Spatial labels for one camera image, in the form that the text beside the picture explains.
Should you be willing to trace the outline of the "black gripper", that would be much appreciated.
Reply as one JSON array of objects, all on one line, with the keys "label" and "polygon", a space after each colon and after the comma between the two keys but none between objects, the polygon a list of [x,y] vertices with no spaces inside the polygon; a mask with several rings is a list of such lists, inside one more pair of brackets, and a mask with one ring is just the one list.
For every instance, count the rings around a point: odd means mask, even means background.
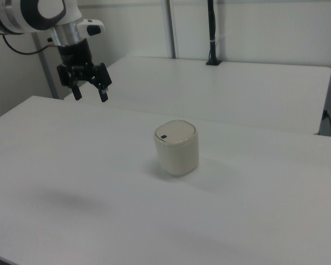
[{"label": "black gripper", "polygon": [[75,100],[82,98],[78,81],[88,81],[97,88],[101,101],[106,102],[112,80],[104,63],[92,63],[88,41],[84,39],[74,45],[59,46],[58,51],[62,59],[62,64],[57,66],[61,85],[72,91]]}]

